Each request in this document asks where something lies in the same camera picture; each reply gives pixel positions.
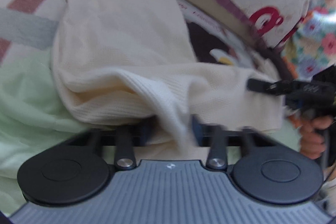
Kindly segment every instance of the red cartoon character print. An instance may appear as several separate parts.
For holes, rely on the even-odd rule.
[[[250,16],[250,21],[256,26],[258,34],[263,35],[275,26],[283,23],[284,18],[280,16],[279,11],[274,7],[264,7]]]

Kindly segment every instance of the gray stripe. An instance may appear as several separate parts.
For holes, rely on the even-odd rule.
[[[58,22],[46,18],[0,9],[0,37],[44,50],[53,44]]]

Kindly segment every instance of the gray ribbed panel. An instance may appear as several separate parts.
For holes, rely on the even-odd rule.
[[[94,198],[65,208],[28,203],[15,224],[326,224],[331,217],[312,202],[265,206],[239,193],[226,174],[199,161],[148,161],[115,174]]]

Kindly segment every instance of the white logo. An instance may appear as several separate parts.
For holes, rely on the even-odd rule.
[[[175,164],[167,164],[166,166],[167,166],[167,168],[169,168],[170,170],[172,170],[172,169],[174,169],[174,168],[176,167]]]

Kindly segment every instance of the silver screw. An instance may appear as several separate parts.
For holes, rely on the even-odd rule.
[[[131,159],[120,159],[117,161],[117,165],[121,167],[130,167],[133,164],[133,160]]]
[[[215,159],[209,160],[209,165],[211,165],[212,167],[219,168],[225,165],[225,161],[222,159],[215,158]]]

